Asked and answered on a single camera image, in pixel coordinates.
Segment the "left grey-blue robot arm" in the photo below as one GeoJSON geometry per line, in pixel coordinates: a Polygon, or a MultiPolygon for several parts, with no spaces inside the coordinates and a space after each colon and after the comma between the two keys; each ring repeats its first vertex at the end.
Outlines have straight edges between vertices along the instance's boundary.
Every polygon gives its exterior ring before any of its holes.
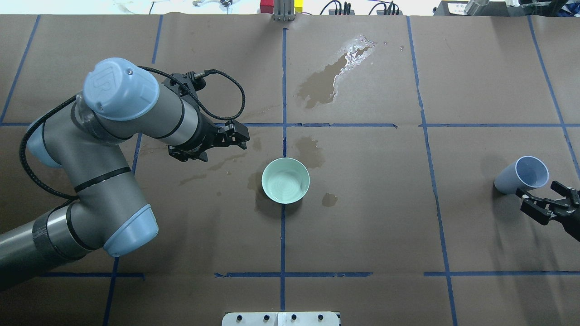
{"type": "Polygon", "coordinates": [[[135,134],[157,139],[181,162],[207,150],[246,149],[239,113],[221,117],[197,97],[216,69],[168,74],[106,58],[79,93],[33,122],[19,147],[30,179],[66,202],[1,235],[1,290],[103,249],[120,257],[158,234],[158,224],[119,145],[135,134]]]}

